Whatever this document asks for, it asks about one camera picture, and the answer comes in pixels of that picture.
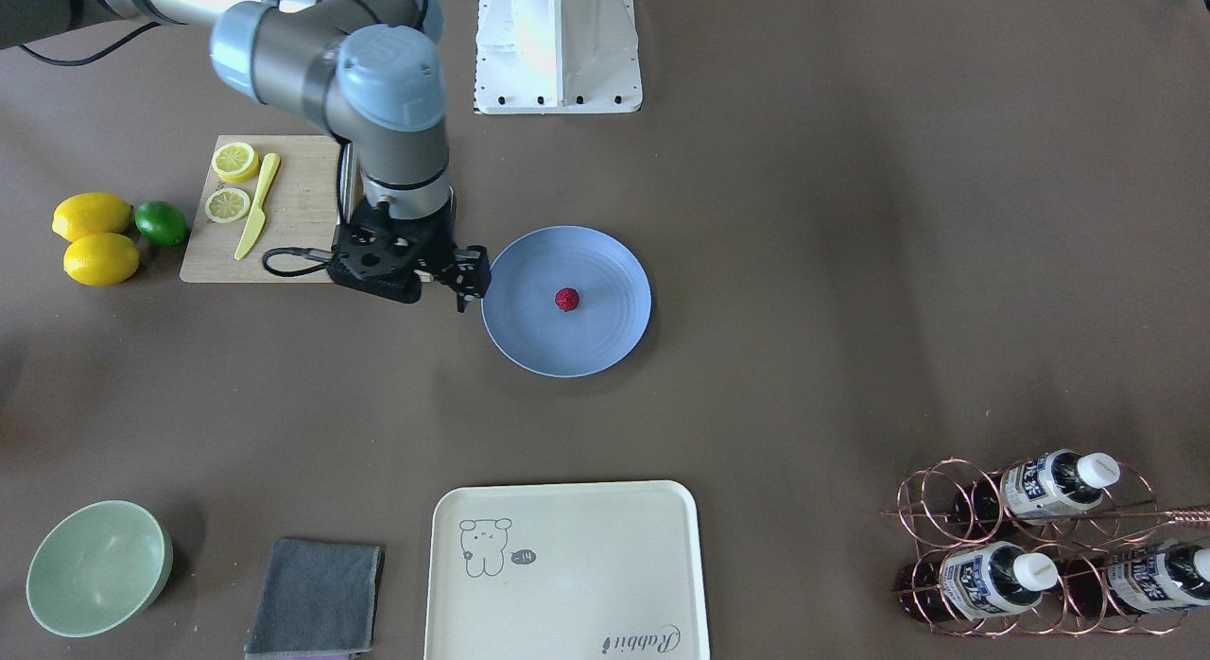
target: red berry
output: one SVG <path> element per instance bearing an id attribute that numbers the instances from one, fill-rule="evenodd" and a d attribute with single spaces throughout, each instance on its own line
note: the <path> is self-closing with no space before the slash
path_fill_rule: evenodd
<path id="1" fill-rule="evenodd" d="M 571 287 L 564 287 L 554 294 L 554 304 L 564 312 L 575 310 L 580 305 L 580 292 Z"/>

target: knife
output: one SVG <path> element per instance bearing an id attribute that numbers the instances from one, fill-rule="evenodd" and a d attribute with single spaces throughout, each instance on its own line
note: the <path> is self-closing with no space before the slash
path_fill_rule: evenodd
<path id="1" fill-rule="evenodd" d="M 257 195 L 252 197 L 252 208 L 248 211 L 248 220 L 243 224 L 243 234 L 240 236 L 240 246 L 235 247 L 235 259 L 243 260 L 252 251 L 252 245 L 260 237 L 260 230 L 265 229 L 265 196 L 269 195 L 269 186 L 277 177 L 277 167 L 282 165 L 282 157 L 276 153 L 267 153 L 260 161 L 260 176 L 257 178 Z"/>

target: dark bottle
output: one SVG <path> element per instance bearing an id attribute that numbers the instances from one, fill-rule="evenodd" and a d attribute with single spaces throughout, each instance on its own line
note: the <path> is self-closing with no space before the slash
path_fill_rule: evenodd
<path id="1" fill-rule="evenodd" d="M 955 551 L 940 562 L 908 566 L 895 578 L 895 591 L 904 612 L 916 620 L 944 622 L 1019 615 L 1058 581 L 1050 558 L 998 541 Z"/>
<path id="2" fill-rule="evenodd" d="M 980 478 L 967 492 L 953 498 L 953 518 L 972 522 L 970 539 L 983 539 L 992 533 L 996 518 L 1003 516 L 993 539 L 1003 539 L 1019 529 L 1016 518 L 1041 526 L 1062 516 L 1073 516 L 1094 509 L 1105 497 L 1104 488 L 1118 482 L 1122 471 L 1112 457 L 1101 452 L 1076 454 L 1060 449 L 990 476 L 999 489 L 999 500 L 987 480 Z"/>
<path id="3" fill-rule="evenodd" d="M 1072 613 L 1081 618 L 1101 616 L 1102 604 L 1106 618 L 1210 607 L 1210 550 L 1193 544 L 1166 540 L 1116 555 L 1107 567 L 1104 558 L 1078 558 L 1062 570 Z"/>

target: towel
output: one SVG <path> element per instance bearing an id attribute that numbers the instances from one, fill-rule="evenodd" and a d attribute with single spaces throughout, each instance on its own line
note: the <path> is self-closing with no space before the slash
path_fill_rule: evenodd
<path id="1" fill-rule="evenodd" d="M 346 660 L 369 650 L 380 563 L 378 546 L 277 540 L 246 659 Z"/>

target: table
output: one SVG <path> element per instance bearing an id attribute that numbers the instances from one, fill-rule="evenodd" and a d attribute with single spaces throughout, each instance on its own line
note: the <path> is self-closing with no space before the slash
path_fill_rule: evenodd
<path id="1" fill-rule="evenodd" d="M 466 486 L 670 478 L 696 497 L 715 658 L 1195 658 L 1163 638 L 930 636 L 889 596 L 904 475 L 1111 452 L 1210 498 L 1210 15 L 1202 0 L 635 0 L 641 111 L 472 113 L 443 0 L 459 241 L 587 225 L 655 293 L 622 363 L 522 371 L 478 309 L 332 285 L 63 275 L 82 191 L 191 216 L 219 134 L 310 134 L 212 74 L 204 29 L 82 69 L 0 53 L 0 656 L 238 658 L 281 536 L 385 549 L 371 658 L 420 658 L 430 521 Z M 40 44 L 82 57 L 129 25 Z M 123 498 L 162 598 L 41 630 L 29 558 Z"/>

